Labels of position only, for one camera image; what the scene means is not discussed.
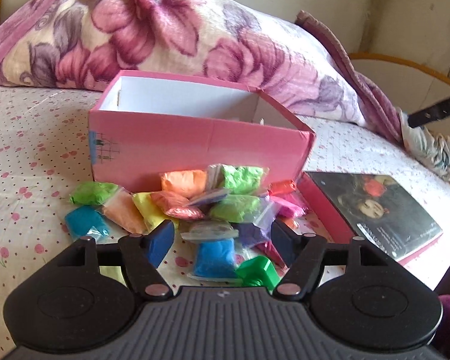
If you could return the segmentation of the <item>pale green clay bag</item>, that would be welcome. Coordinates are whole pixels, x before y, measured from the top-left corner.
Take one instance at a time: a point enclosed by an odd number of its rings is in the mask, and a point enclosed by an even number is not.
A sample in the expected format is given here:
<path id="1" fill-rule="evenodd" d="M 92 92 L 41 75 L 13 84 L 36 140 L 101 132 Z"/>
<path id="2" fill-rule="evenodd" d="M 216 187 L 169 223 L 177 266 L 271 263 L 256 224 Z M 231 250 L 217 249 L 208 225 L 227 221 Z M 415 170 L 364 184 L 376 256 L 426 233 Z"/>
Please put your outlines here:
<path id="1" fill-rule="evenodd" d="M 229 195 L 210 209 L 209 217 L 237 224 L 249 223 L 260 214 L 261 206 L 259 197 Z"/>

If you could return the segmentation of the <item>pink cardboard box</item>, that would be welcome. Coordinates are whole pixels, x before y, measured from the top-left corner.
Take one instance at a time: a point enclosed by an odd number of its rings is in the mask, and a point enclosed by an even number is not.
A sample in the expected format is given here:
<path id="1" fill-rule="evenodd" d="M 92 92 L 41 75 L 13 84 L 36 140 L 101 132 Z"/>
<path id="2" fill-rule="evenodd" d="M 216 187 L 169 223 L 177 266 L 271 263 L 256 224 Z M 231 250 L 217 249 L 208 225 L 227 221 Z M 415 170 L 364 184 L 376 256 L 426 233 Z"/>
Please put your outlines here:
<path id="1" fill-rule="evenodd" d="M 88 113 L 91 173 L 131 192 L 160 189 L 164 172 L 213 164 L 265 167 L 266 181 L 297 178 L 315 134 L 253 86 L 122 71 Z"/>

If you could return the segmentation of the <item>green clay bag by box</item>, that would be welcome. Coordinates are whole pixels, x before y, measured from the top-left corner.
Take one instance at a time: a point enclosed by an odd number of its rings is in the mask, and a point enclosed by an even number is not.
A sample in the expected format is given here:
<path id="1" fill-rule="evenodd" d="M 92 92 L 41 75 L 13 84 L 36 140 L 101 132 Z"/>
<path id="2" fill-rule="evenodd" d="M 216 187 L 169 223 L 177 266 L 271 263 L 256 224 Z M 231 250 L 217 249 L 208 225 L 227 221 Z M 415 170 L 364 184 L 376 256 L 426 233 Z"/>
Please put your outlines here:
<path id="1" fill-rule="evenodd" d="M 222 186 L 232 194 L 250 194 L 261 186 L 266 171 L 260 166 L 223 165 Z"/>

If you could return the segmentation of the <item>cyan clay bag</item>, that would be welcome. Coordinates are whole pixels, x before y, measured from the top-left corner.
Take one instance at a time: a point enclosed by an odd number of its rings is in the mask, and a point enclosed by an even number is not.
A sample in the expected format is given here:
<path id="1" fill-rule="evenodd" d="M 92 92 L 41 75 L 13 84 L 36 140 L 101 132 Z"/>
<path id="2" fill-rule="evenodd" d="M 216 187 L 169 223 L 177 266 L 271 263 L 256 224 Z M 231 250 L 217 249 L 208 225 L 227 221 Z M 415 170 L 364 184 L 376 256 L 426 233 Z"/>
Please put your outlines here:
<path id="1" fill-rule="evenodd" d="M 65 216 L 65 225 L 73 241 L 91 236 L 103 241 L 110 235 L 109 227 L 101 214 L 90 205 L 82 205 Z"/>

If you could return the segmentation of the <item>box lid with woman photo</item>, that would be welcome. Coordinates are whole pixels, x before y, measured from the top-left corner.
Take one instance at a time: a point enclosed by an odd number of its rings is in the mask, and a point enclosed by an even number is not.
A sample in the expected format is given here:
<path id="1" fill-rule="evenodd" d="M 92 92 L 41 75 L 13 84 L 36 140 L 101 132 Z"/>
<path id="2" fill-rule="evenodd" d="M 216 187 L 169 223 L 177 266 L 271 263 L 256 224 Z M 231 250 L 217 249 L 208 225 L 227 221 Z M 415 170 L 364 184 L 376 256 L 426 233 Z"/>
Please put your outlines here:
<path id="1" fill-rule="evenodd" d="M 297 188 L 334 242 L 361 236 L 400 264 L 442 234 L 433 217 L 389 175 L 304 172 Z"/>

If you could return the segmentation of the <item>purple clay bag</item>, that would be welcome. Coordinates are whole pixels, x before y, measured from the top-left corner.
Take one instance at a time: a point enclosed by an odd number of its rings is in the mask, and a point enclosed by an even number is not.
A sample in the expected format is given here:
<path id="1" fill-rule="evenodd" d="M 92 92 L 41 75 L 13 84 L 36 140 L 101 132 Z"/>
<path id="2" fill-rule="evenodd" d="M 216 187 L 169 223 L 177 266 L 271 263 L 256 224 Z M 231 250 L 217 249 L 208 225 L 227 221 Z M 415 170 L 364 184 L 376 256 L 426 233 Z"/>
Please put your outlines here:
<path id="1" fill-rule="evenodd" d="M 247 249 L 270 240 L 270 230 L 259 228 L 253 223 L 233 223 L 232 228 L 238 231 L 239 242 Z"/>

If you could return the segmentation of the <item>light green clay bag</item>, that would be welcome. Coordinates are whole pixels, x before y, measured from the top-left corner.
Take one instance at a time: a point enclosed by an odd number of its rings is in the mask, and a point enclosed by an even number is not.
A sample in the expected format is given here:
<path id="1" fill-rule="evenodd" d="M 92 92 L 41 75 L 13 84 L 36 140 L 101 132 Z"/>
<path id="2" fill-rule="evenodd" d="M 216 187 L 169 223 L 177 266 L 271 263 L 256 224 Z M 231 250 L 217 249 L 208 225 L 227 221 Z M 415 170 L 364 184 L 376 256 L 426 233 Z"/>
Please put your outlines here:
<path id="1" fill-rule="evenodd" d="M 119 189 L 114 183 L 86 181 L 79 184 L 70 195 L 75 205 L 100 206 Z"/>

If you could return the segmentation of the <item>cherry print bed sheet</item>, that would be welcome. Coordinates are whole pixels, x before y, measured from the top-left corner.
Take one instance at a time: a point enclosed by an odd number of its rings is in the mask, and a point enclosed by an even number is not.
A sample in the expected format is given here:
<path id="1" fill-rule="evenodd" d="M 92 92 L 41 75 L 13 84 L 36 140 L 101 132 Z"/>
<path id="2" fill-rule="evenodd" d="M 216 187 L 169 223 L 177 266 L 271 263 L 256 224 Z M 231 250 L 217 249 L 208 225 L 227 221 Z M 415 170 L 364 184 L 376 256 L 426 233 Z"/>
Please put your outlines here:
<path id="1" fill-rule="evenodd" d="M 71 192 L 90 180 L 88 112 L 97 92 L 0 88 L 0 358 L 14 347 L 6 297 L 71 243 L 64 225 Z M 450 184 L 376 134 L 353 124 L 306 118 L 316 135 L 311 172 L 393 177 L 438 222 L 442 235 L 406 264 L 437 287 L 450 266 Z"/>

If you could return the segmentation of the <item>floral pink blanket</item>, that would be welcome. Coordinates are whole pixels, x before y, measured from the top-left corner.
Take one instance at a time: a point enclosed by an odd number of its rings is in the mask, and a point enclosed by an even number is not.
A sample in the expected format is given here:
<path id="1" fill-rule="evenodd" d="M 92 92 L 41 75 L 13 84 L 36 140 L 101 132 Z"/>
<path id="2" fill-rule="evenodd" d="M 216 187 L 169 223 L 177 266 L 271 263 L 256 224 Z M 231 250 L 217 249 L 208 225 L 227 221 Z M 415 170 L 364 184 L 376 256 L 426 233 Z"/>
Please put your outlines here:
<path id="1" fill-rule="evenodd" d="M 31 0 L 0 26 L 0 86 L 103 91 L 124 70 L 258 88 L 403 142 L 390 100 L 305 11 L 290 23 L 234 0 Z"/>

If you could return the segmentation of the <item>orange clay bag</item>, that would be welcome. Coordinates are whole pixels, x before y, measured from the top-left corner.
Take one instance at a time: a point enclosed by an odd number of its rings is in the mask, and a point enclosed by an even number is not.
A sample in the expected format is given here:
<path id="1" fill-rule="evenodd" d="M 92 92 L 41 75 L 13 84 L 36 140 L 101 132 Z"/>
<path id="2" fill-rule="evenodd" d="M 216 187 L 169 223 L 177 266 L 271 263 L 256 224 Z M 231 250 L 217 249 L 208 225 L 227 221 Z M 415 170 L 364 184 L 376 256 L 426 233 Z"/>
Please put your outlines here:
<path id="1" fill-rule="evenodd" d="M 206 189 L 207 173 L 203 170 L 173 171 L 160 174 L 161 188 L 191 198 Z"/>

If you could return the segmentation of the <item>yellow clay bag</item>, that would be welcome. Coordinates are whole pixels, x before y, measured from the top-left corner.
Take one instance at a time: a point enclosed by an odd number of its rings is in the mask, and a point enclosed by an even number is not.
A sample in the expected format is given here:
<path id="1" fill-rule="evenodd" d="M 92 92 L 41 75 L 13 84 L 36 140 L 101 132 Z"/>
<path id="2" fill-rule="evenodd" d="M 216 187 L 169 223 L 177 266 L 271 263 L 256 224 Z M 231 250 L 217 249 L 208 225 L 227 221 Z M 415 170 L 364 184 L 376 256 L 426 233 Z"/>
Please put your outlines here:
<path id="1" fill-rule="evenodd" d="M 170 217 L 167 217 L 150 198 L 150 193 L 134 193 L 132 200 L 142 215 L 149 232 L 157 228 L 163 221 L 170 220 Z"/>

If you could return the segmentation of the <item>magenta clay bag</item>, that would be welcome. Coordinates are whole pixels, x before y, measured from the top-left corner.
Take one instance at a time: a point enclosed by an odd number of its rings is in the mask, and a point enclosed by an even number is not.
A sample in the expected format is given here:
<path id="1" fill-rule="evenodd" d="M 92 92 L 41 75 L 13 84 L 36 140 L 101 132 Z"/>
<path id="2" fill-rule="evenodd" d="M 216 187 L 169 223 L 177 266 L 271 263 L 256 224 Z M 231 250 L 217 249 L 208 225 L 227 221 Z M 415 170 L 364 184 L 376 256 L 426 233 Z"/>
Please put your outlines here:
<path id="1" fill-rule="evenodd" d="M 277 215 L 287 219 L 302 217 L 309 211 L 308 204 L 295 195 L 287 197 L 270 196 L 270 200 L 278 206 Z"/>

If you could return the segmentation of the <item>floral pillow at right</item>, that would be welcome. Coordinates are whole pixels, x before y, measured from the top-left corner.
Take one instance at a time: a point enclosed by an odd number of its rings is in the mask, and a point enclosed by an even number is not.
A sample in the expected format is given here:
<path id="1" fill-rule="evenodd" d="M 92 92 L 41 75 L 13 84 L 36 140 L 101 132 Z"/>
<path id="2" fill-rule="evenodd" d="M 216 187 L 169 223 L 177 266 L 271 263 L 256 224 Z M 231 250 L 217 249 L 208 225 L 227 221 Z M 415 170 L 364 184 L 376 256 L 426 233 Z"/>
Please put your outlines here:
<path id="1" fill-rule="evenodd" d="M 426 127 L 410 127 L 408 115 L 397 107 L 401 135 L 407 153 L 440 177 L 450 174 L 450 136 L 429 131 Z"/>

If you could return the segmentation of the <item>red clay bag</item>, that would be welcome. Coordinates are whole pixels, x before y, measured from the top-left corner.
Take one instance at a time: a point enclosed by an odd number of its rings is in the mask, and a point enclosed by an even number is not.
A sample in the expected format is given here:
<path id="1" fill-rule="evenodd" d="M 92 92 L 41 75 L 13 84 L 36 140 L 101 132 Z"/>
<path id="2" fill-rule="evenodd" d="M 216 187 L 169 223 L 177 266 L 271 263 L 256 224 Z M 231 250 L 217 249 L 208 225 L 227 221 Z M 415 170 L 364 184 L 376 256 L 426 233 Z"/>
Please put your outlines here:
<path id="1" fill-rule="evenodd" d="M 278 196 L 283 194 L 291 194 L 296 189 L 297 186 L 293 180 L 281 180 L 270 183 L 267 190 L 271 196 Z"/>

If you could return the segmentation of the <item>blue clay bag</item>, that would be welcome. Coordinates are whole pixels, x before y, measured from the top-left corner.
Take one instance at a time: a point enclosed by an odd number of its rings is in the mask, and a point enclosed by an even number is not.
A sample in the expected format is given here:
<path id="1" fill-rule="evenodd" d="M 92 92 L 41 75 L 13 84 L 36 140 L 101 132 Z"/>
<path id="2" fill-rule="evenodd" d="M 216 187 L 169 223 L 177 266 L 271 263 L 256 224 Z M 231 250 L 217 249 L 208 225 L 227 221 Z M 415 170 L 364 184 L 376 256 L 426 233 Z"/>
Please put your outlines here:
<path id="1" fill-rule="evenodd" d="M 232 239 L 202 242 L 196 251 L 193 273 L 204 279 L 235 279 L 235 255 Z"/>

